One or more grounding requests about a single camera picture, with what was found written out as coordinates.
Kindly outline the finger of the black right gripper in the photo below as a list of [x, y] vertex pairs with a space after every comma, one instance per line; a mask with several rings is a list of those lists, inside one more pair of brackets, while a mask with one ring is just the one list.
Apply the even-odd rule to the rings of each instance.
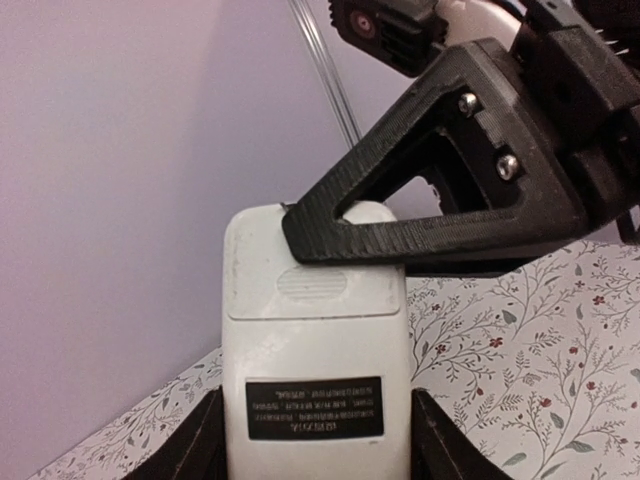
[[496, 41], [446, 49], [286, 213], [303, 263], [513, 264], [588, 216]]

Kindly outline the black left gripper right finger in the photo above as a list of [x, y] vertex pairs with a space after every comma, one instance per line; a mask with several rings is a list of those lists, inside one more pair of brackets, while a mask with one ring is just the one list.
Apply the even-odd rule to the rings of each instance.
[[512, 480], [456, 426], [424, 388], [411, 392], [412, 480]]

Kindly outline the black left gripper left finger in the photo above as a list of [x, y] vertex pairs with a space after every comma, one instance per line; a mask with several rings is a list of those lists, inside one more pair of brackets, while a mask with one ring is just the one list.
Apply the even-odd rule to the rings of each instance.
[[127, 478], [227, 479], [222, 389], [208, 392], [159, 449]]

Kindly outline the white battery compartment cover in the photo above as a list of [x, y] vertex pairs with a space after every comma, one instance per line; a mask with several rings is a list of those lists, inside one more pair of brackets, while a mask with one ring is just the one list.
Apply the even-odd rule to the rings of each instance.
[[398, 266], [302, 265], [291, 255], [278, 204], [236, 214], [225, 232], [223, 312], [235, 321], [379, 317], [406, 305]]

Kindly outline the white remote control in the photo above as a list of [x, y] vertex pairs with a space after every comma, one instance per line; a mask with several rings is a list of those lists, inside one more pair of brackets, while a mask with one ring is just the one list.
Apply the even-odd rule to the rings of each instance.
[[232, 479], [406, 479], [406, 305], [390, 316], [235, 321], [223, 312]]

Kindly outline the floral patterned table mat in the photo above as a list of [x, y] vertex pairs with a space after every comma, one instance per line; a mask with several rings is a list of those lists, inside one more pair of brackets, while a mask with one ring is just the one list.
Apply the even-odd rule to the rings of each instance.
[[[410, 387], [512, 479], [639, 475], [639, 251], [579, 241], [483, 278], [407, 271]], [[39, 472], [128, 479], [211, 390], [223, 347]]]

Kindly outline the right aluminium frame post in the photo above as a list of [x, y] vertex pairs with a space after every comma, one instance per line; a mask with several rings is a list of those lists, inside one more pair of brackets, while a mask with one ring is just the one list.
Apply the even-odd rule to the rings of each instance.
[[315, 65], [346, 146], [351, 149], [360, 141], [361, 131], [312, 9], [305, 0], [288, 0], [287, 3]]

